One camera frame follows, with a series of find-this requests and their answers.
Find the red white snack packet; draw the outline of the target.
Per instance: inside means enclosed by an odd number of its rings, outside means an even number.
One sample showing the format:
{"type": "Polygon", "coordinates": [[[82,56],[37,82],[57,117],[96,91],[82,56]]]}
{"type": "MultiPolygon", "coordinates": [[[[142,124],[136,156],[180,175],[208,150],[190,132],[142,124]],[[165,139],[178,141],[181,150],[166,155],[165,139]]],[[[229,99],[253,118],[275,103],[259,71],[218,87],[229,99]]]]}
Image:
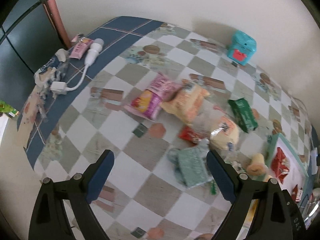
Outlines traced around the red white snack packet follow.
{"type": "Polygon", "coordinates": [[[272,159],[271,170],[281,184],[284,182],[285,177],[289,174],[290,160],[286,157],[285,153],[280,147],[277,147],[276,155],[272,159]]]}

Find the round bun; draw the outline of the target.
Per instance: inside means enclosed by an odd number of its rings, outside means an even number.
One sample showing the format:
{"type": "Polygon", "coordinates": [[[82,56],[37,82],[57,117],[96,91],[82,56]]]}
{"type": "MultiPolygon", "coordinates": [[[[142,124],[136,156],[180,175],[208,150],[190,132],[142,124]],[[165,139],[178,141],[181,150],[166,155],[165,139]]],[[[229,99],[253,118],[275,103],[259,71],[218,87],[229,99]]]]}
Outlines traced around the round bun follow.
{"type": "Polygon", "coordinates": [[[247,173],[251,176],[261,176],[267,172],[265,158],[261,153],[252,156],[251,163],[247,166],[247,173]]]}

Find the green white pastry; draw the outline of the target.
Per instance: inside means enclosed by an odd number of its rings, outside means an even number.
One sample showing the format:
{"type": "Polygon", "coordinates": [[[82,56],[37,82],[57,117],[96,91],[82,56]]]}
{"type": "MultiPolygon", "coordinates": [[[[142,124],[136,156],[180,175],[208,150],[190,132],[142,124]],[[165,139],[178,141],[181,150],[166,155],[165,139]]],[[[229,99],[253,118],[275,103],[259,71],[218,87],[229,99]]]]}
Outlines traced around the green white pastry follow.
{"type": "Polygon", "coordinates": [[[216,194],[217,194],[217,185],[216,185],[215,180],[212,180],[212,181],[210,182],[210,193],[211,193],[212,195],[216,195],[216,194]]]}

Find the pale yellow bread bag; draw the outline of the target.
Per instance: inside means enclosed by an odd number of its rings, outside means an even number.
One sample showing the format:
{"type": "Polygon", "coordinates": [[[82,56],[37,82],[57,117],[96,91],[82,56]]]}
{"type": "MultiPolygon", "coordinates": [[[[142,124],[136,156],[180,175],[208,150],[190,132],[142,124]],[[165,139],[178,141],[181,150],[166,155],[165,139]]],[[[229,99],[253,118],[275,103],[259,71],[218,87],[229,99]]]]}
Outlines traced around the pale yellow bread bag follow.
{"type": "Polygon", "coordinates": [[[212,109],[200,115],[200,130],[210,144],[220,150],[234,151],[239,142],[239,127],[228,115],[212,109]]]}

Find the red peanut snack packet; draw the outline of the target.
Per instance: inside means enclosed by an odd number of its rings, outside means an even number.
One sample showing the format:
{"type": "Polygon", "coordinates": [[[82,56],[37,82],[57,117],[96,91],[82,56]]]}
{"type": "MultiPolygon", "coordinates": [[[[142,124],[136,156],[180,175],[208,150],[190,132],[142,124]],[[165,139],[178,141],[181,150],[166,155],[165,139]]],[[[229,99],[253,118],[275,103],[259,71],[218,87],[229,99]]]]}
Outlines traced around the red peanut snack packet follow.
{"type": "Polygon", "coordinates": [[[179,134],[178,137],[182,140],[192,142],[193,144],[198,144],[201,140],[203,140],[206,136],[202,133],[195,132],[189,126],[184,126],[179,134]]]}

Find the orange bread bag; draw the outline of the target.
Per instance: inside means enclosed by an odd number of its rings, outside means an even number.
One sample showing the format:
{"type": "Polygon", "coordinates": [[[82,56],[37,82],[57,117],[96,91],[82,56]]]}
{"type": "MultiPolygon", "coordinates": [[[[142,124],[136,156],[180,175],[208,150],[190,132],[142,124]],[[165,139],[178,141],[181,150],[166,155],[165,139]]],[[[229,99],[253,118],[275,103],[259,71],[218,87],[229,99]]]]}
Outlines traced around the orange bread bag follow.
{"type": "Polygon", "coordinates": [[[183,79],[182,82],[183,87],[175,94],[173,99],[162,102],[160,106],[167,113],[179,118],[184,124],[191,125],[204,99],[210,93],[192,81],[183,79]]]}

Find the pink snack bag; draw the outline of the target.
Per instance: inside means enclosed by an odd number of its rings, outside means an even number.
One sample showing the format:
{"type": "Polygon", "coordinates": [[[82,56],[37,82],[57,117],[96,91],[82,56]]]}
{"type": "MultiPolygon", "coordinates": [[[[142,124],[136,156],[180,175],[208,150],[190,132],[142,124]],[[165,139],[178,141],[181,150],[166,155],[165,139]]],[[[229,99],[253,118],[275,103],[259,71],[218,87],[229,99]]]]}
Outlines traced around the pink snack bag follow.
{"type": "Polygon", "coordinates": [[[148,87],[125,105],[124,109],[131,114],[154,121],[161,110],[161,103],[170,101],[181,88],[182,85],[158,72],[148,87]]]}

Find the white tray teal rim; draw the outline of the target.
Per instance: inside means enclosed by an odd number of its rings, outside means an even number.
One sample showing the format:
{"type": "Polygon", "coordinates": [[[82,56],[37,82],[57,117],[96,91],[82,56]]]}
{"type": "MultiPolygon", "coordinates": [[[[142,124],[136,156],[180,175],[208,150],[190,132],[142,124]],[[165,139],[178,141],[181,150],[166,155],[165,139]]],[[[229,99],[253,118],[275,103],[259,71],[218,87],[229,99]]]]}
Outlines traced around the white tray teal rim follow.
{"type": "Polygon", "coordinates": [[[303,200],[303,194],[306,193],[309,176],[300,157],[281,133],[271,136],[271,142],[267,148],[265,164],[269,168],[268,173],[277,179],[282,190],[287,190],[289,193],[292,193],[296,187],[299,192],[302,192],[299,201],[301,202],[303,200]],[[272,161],[277,155],[278,148],[280,148],[285,155],[285,165],[289,165],[289,171],[283,180],[276,177],[276,174],[271,169],[272,161]]]}

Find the crumpled paper wrappers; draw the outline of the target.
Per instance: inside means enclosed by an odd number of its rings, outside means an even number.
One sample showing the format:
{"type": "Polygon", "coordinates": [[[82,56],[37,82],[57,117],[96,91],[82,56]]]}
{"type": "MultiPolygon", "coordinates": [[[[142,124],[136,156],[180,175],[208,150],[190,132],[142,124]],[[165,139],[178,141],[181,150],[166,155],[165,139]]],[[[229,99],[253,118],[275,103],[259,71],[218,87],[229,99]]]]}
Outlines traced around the crumpled paper wrappers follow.
{"type": "Polygon", "coordinates": [[[45,101],[51,92],[50,87],[54,81],[61,81],[67,72],[69,52],[59,49],[54,56],[34,74],[35,87],[29,95],[22,115],[23,124],[33,124],[39,113],[46,119],[44,109],[45,101]]]}

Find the dark green snack packet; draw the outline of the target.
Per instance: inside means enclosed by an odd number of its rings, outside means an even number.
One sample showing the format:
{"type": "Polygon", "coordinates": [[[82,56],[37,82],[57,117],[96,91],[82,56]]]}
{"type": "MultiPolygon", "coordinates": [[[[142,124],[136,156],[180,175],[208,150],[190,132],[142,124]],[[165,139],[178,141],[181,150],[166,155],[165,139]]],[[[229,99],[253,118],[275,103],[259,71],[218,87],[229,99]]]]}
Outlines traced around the dark green snack packet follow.
{"type": "Polygon", "coordinates": [[[228,100],[228,104],[231,107],[236,123],[245,133],[254,131],[258,127],[252,109],[245,98],[228,100]]]}

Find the checkered tablecloth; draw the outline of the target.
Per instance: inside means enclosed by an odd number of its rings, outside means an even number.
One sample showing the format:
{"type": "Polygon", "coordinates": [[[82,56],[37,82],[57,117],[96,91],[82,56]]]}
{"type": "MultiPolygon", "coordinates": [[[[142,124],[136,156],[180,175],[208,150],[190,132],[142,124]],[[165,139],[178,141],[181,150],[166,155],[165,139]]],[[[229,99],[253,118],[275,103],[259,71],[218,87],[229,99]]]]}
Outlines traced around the checkered tablecloth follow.
{"type": "Polygon", "coordinates": [[[310,167],[310,121],[299,104],[260,67],[236,65],[214,40],[158,21],[129,16],[112,19],[91,32],[89,38],[104,40],[102,54],[84,79],[82,60],[71,60],[65,76],[75,91],[57,98],[48,96],[47,116],[36,118],[26,149],[34,171],[53,181],[84,172],[104,150],[111,150],[115,163],[103,194],[91,204],[110,239],[146,239],[151,228],[161,228],[165,239],[192,239],[214,233],[230,203],[221,193],[212,194],[212,184],[191,189],[175,176],[168,150],[184,149],[191,142],[180,138],[184,124],[161,111],[154,121],[105,107],[91,96],[92,90],[115,89],[128,105],[148,87],[159,72],[180,82],[192,76],[210,77],[224,83],[208,87],[207,104],[231,110],[228,100],[244,98],[258,115],[258,127],[241,133],[230,159],[246,166],[252,155],[266,154],[268,139],[281,132],[285,145],[300,160],[286,178],[293,186],[304,178],[303,201],[312,189],[310,167]]]}

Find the teal cube toy box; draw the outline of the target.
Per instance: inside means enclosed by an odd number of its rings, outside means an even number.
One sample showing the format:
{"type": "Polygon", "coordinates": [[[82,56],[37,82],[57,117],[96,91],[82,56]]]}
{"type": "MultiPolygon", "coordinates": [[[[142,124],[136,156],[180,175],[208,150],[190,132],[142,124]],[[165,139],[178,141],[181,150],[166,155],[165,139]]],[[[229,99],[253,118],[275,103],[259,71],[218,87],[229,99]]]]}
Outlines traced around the teal cube toy box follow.
{"type": "Polygon", "coordinates": [[[257,42],[243,31],[237,30],[232,36],[227,56],[236,63],[244,66],[257,50],[257,42]]]}

